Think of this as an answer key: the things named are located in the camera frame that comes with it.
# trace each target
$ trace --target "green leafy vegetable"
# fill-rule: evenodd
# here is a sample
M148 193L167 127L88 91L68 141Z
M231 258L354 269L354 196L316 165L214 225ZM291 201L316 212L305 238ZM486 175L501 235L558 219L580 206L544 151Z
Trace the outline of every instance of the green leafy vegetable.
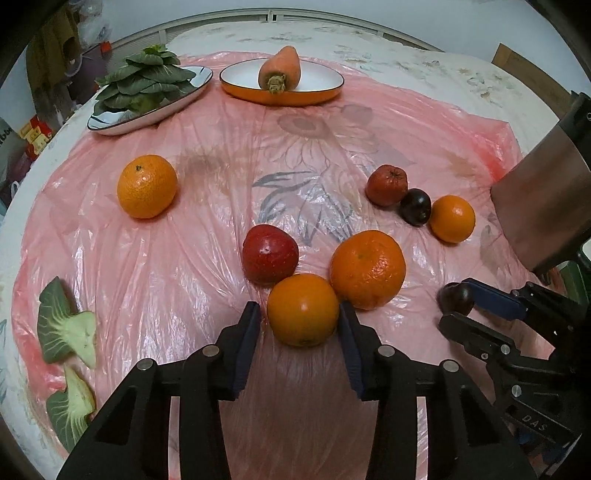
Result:
M123 65L113 73L109 73L103 80L101 80L101 83L115 83L126 79L129 75L138 73L143 67L143 65Z
M128 63L130 61L134 63L142 63L144 65L162 65L164 63L160 56L148 53L136 53L134 55L130 55L125 59L125 61Z
M70 367L64 367L66 391L47 399L47 414L57 438L72 452L88 428L88 415L94 412L95 399L88 385Z
M130 103L131 95L124 95L123 93L118 93L114 97L107 98L107 100L105 100L106 106L116 109L126 109L129 107Z
M43 360L52 364L75 353L89 368L96 366L96 317L92 312L73 313L59 277L39 295L37 336Z
M151 95L138 93L137 95L134 95L129 109L143 115L144 113L148 113L149 111L158 108L162 100L164 100L163 93L153 93Z
M148 67L139 73L142 77L160 83L177 83L191 80L197 75L190 70L181 69L175 65L156 65Z
M116 88L126 95L136 95L154 83L156 83L154 80L145 79L140 75L132 75L117 82Z
M104 112L124 112L142 115L194 92L189 80L196 74L182 69L180 60L165 45L153 45L130 55L125 65L96 82L108 87L97 95L94 115Z
M189 93L192 93L195 90L197 90L197 88L195 88L191 84L191 82L188 82L188 81L175 83L175 85L178 87L178 89L176 91L164 93L166 95L166 98L170 102L174 102L175 100L179 100L180 98L187 96Z
M104 102L96 102L95 109L92 112L92 114L96 116L96 115L100 115L105 112L117 113L117 112L125 112L125 110L126 109L110 108L110 107L106 106Z
M111 98L112 96L117 95L117 93L119 93L119 89L117 88L117 85L112 84L112 85L107 86L107 88L104 89L103 91L101 91L96 96L96 99L98 101L106 100L107 98Z
M179 88L174 83L153 83L142 90L142 93L178 92Z
M156 45L152 45L151 47L145 48L144 53L148 55L160 55L166 52L166 45L162 45L161 43L157 43Z
M166 57L163 58L162 61L165 65L181 65L181 61L178 59L178 57Z

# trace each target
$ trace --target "plate rim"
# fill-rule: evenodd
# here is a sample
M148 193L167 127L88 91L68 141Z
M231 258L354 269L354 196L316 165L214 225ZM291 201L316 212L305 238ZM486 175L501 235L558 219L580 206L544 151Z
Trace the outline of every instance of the plate rim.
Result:
M227 67L225 67L224 69L222 69L222 71L220 72L220 75L219 75L219 80L220 80L220 82L225 83L226 85L232 85L233 87L243 88L245 90L253 90L255 92L266 92L267 90L263 90L260 87L259 88L252 88L252 87L245 87L245 86L242 86L242 85L236 85L236 83L230 83L227 80L224 80L222 78L222 73L224 73L228 68L233 67L234 65L239 65L241 63L246 63L246 62L255 61L255 60L266 60L266 59L270 59L270 58L271 57L259 57L257 59L242 60L242 61L237 61L236 63L232 63L231 65L228 65ZM330 92L332 90L336 90L336 89L342 88L342 86L345 84L345 77L343 76L343 74L341 72L337 72L337 70L335 70L334 68L331 68L331 67L329 67L327 65L324 65L323 63L319 63L317 61L310 61L310 60L300 60L300 61L304 61L306 63L313 63L315 65L321 65L321 66L323 66L323 67L325 67L327 69L330 69L333 72L337 73L340 76L340 78L341 78L342 81L341 81L341 83L338 86L332 87L332 88L325 88L325 89L322 89L322 90L308 90L307 92L296 92L294 90L288 90L288 91L286 91L284 93L290 93L292 95L293 94L300 94L301 95L302 93Z
M187 98L189 95L192 95L192 94L194 94L194 93L198 92L199 90L201 90L202 88L204 88L204 87L205 87L205 86L206 86L206 85L207 85L209 82L211 82L211 80L212 80L212 78L213 78L213 70L212 70L211 68L209 68L209 67L206 67L205 65L185 65L183 68L186 68L186 67L201 67L201 71L200 71L199 73L201 73L201 72L203 71L203 69L208 69L208 70L209 70L209 74L207 75L207 80L205 80L205 82L203 82L203 84L202 84L201 86L197 87L197 90L195 90L195 91L193 91L193 92L189 93L188 95L185 95L185 96L183 96L183 97L181 97L181 98L177 98L175 101L173 101L173 102L170 102L168 105L173 105L173 104L175 104L176 102L180 102L181 100L183 100L183 99ZM97 117L95 117L94 115L91 115L91 116L89 117L89 119L88 119L87 123L86 123L86 128L87 128L88 130L90 130L91 132L102 132L102 131L104 131L104 130L107 130L107 129L109 129L109 128L113 128L113 127L119 127L119 126L121 126L121 125L125 125L125 124L127 124L127 123L129 123L129 122L133 122L133 121L135 121L135 120L139 120L140 118L142 118L142 117L144 117L144 116L146 116L146 115L149 115L149 114L151 114L151 113L153 113L153 112L156 112L156 111L160 110L161 108L163 108L163 107L162 107L162 106L159 106L158 108L155 108L154 110L150 110L149 112L142 113L142 115L140 115L140 116L136 116L136 117L133 117L133 118L129 118L129 119L127 119L127 120L123 121L123 122L119 122L119 123L117 123L117 124L114 124L114 125L108 125L107 127L101 127L101 128L92 128L92 127L90 126L90 120L91 120L92 118L95 118L96 120L98 120L98 119L97 119Z

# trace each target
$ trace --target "table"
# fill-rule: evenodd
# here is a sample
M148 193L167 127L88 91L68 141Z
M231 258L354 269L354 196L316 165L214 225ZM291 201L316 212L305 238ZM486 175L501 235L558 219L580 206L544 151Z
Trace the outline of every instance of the table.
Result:
M190 30L171 41L178 55L215 51L275 53L295 46L302 56L338 61L389 85L412 89L476 115L509 122L524 154L557 118L517 79L472 57L423 51L328 22L226 22ZM65 124L34 163L0 229L0 413L33 465L54 479L61 457L46 442L27 406L26 374L12 338L12 289L20 267L21 240L37 193L85 133L91 100Z

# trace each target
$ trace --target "oval plate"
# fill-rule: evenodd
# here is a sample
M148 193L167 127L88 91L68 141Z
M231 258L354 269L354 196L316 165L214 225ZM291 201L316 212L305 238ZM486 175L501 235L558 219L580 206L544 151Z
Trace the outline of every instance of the oval plate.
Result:
M262 105L306 106L333 99L345 84L345 79L336 70L320 63L301 60L301 79L297 88L273 95L258 85L258 73L266 60L241 61L223 69L220 81L224 91L236 98Z
M124 135L133 132L134 130L157 124L165 118L180 112L187 105L194 102L205 91L205 87L213 77L212 70L207 67L187 66L183 68L191 70L191 72L197 74L191 80L191 85L197 89L194 92L191 92L187 96L175 100L168 105L158 107L148 113L127 120L122 120L122 117L124 115L127 116L128 112L105 112L96 116L92 115L88 120L88 130L100 135Z

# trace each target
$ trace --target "orange plate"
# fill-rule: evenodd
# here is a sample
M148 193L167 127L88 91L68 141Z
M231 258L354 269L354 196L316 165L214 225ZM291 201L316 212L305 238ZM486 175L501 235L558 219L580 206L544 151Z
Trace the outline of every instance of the orange plate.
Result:
M343 89L343 76L320 63L301 61L300 84L292 92L276 95L258 86L258 73L266 59L246 60L220 72L222 88L230 95L253 103L273 106L316 105L335 98Z

